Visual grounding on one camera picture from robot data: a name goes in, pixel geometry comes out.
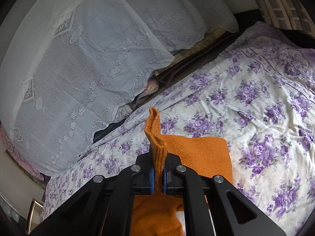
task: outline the folded orange garment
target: folded orange garment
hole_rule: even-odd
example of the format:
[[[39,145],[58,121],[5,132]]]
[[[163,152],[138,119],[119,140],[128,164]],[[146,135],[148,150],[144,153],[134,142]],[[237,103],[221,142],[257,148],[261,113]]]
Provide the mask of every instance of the folded orange garment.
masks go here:
[[[180,156],[182,164],[199,175],[222,175],[232,183],[232,165],[226,141],[217,137],[187,138],[162,135],[160,115],[150,108],[144,132],[153,151],[155,192],[136,195],[133,203],[131,236],[182,236],[182,225],[176,212],[183,210],[182,199],[162,194],[162,175],[167,153]]]

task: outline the bed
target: bed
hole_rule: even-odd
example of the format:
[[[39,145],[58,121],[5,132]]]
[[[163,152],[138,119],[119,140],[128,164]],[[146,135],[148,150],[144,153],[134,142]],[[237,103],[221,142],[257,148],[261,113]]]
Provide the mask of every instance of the bed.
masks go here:
[[[315,206],[314,66],[313,49],[299,48],[280,30],[257,22],[53,177],[41,219],[94,175],[117,175],[147,152],[143,128],[154,106],[163,134],[226,139],[234,186],[287,236],[295,235]],[[183,213],[178,217],[184,223]]]
[[[174,51],[219,27],[238,30],[222,0],[38,0],[0,67],[3,127],[35,169],[63,172]]]

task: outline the beige curtain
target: beige curtain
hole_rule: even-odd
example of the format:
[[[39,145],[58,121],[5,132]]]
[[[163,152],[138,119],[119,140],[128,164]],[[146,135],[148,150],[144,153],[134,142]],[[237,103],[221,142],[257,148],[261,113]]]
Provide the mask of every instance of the beige curtain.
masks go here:
[[[282,29],[300,30],[315,37],[315,25],[299,0],[255,0],[264,21]]]

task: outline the orange knitted fabric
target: orange knitted fabric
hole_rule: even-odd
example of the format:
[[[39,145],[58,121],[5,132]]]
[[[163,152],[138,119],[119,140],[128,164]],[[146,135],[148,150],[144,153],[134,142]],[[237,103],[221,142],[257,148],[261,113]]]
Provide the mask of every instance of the orange knitted fabric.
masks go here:
[[[136,195],[133,203],[131,236],[182,236],[182,225],[176,212],[183,210],[182,199],[162,194],[162,175],[167,153],[180,156],[182,164],[199,175],[222,175],[232,182],[232,165],[226,141],[216,137],[187,138],[162,135],[160,115],[150,108],[144,132],[153,151],[155,192],[150,196]]]

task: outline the orange sweater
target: orange sweater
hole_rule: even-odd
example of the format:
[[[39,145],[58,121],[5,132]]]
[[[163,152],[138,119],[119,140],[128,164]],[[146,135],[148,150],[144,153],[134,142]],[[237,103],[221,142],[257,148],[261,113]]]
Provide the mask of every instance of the orange sweater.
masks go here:
[[[226,141],[216,137],[187,138],[162,135],[160,115],[150,108],[144,132],[153,151],[155,192],[136,195],[133,203],[131,236],[182,236],[182,225],[176,212],[183,210],[182,199],[162,194],[162,175],[167,153],[180,156],[183,165],[199,175],[222,175],[232,182],[232,165]]]

